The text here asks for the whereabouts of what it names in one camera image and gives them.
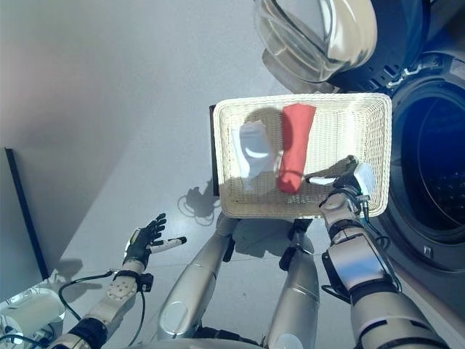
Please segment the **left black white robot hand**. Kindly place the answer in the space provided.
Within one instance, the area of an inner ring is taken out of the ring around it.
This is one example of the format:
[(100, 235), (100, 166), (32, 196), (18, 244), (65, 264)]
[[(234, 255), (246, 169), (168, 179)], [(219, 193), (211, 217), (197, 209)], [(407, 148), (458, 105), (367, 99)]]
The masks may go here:
[(161, 213), (145, 227), (137, 228), (126, 243), (124, 263), (136, 261), (146, 266), (150, 255), (186, 244), (185, 236), (162, 239), (166, 223), (166, 214)]

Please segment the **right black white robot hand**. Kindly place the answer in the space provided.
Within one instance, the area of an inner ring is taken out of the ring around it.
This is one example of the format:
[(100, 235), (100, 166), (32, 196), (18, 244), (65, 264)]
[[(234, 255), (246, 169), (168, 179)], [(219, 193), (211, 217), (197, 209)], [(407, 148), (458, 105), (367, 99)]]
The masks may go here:
[(370, 196), (376, 187), (376, 177), (370, 164), (348, 155), (331, 167), (306, 174), (305, 182), (332, 188), (354, 188), (357, 195)]

